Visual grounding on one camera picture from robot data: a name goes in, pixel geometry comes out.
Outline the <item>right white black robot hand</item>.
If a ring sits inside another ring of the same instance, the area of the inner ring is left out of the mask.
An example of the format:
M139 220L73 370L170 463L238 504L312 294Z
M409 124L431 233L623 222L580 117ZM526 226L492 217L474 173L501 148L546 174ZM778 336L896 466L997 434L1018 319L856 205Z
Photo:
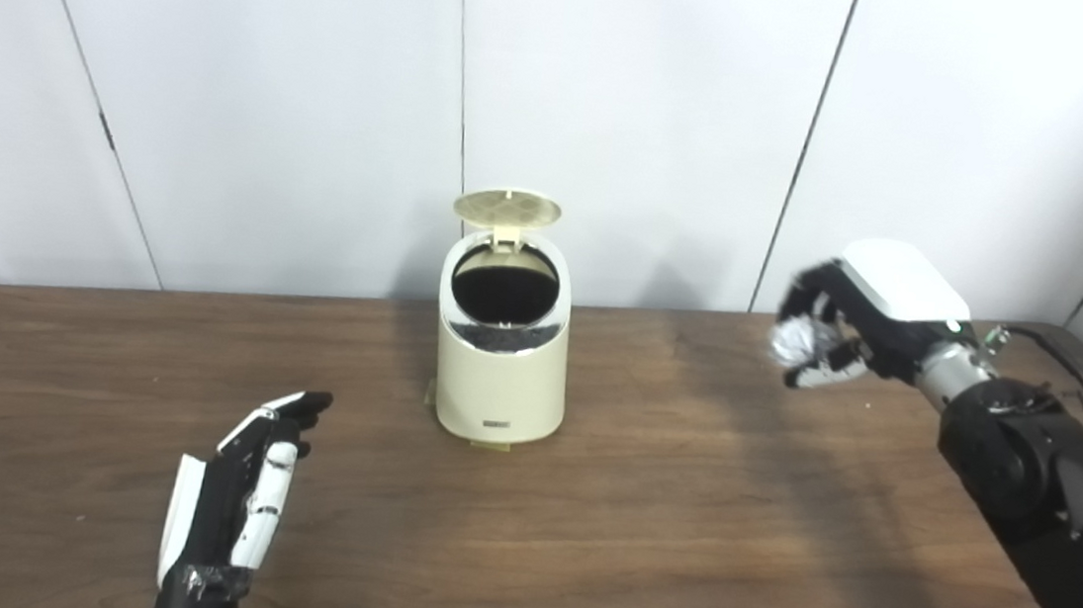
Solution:
M803 390L875 374L938 409L986 380L971 309L931 260L900 240L858 240L794 275L769 336L783 384Z

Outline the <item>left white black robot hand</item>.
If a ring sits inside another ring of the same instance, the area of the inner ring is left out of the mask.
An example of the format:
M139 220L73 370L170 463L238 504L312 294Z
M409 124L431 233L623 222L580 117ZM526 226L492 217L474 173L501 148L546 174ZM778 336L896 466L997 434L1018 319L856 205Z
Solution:
M303 440L329 391L297 391L253 408L208 460L181 455L165 516L152 608L240 608L266 559Z

